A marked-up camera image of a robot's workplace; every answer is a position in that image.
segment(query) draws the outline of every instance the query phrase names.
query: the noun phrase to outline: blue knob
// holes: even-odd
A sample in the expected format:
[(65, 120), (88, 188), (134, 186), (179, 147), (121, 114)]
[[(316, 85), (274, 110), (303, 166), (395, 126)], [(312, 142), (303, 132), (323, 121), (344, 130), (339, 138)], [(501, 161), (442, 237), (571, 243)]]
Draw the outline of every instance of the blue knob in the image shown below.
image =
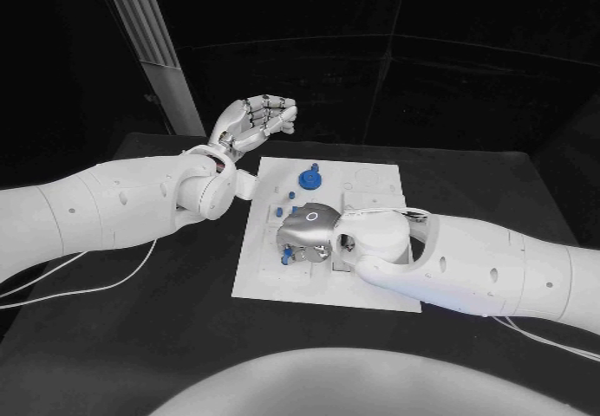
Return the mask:
[(292, 258), (292, 249), (284, 249), (284, 256), (281, 257), (281, 264), (284, 266), (289, 265), (290, 263), (290, 258)]
[(322, 174), (319, 173), (319, 165), (316, 163), (313, 163), (310, 171), (300, 173), (297, 183), (307, 190), (313, 190), (322, 185)]

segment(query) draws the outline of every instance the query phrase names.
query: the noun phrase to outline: white platform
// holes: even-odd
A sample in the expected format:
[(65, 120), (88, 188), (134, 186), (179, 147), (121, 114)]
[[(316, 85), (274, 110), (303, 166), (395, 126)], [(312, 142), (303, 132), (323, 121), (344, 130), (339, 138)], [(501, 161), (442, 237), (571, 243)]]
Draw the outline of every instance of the white platform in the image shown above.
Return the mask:
[[(307, 191), (300, 187), (297, 177), (313, 163), (319, 164), (323, 184)], [(364, 282), (352, 272), (344, 271), (348, 269), (336, 257), (322, 263), (299, 262), (284, 266), (276, 241), (277, 229), (293, 206), (318, 202), (338, 212), (345, 205), (354, 208), (406, 207), (398, 166), (263, 158), (258, 179), (232, 297), (420, 312), (416, 299)], [(290, 191), (296, 193), (294, 199), (289, 198)], [(281, 218), (277, 207), (284, 211)]]

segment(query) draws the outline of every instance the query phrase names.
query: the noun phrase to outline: white curved surface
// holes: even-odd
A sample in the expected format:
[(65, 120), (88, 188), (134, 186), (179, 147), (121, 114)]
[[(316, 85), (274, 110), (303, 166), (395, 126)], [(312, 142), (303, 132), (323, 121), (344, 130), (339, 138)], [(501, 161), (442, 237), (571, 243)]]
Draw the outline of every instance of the white curved surface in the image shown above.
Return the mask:
[(584, 415), (525, 387), (424, 357), (300, 349), (238, 364), (178, 394), (152, 416)]

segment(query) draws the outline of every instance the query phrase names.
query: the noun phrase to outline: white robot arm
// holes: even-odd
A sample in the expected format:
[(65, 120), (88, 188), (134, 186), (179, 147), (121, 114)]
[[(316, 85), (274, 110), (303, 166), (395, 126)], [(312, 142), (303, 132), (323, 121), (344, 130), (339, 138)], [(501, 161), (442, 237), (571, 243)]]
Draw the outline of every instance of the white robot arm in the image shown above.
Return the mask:
[(45, 185), (0, 191), (0, 282), (56, 257), (144, 244), (217, 219), (257, 178), (235, 161), (271, 133), (294, 131), (294, 100), (261, 95), (222, 113), (208, 146), (110, 161)]
[[(423, 302), (472, 315), (544, 318), (600, 335), (600, 251), (470, 218), (385, 209), (341, 215), (318, 205), (299, 208), (277, 233), (292, 260), (316, 263), (335, 252), (362, 280)], [(322, 223), (306, 220), (315, 210), (329, 212)], [(426, 248), (404, 264), (410, 237)]]

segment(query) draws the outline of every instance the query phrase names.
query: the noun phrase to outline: dark table surface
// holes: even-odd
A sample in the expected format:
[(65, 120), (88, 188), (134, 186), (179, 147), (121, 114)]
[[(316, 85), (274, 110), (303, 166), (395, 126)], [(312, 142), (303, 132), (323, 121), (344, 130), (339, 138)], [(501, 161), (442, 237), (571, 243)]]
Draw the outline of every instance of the dark table surface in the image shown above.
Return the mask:
[[(202, 142), (131, 133), (116, 159), (176, 155)], [(398, 164), (410, 206), (577, 245), (525, 153), (270, 141), (238, 167), (257, 173), (261, 156)], [(0, 345), (0, 414), (149, 414), (243, 361), (319, 347), (384, 349), (453, 362), (600, 413), (600, 366), (492, 318), (427, 304), (410, 314), (231, 298), (248, 208), (237, 199), (218, 221), (162, 238), (143, 269), (114, 289), (23, 307)], [(114, 283), (149, 248), (88, 253), (38, 283), (32, 298)], [(517, 322), (553, 341), (599, 349), (586, 331), (538, 319)]]

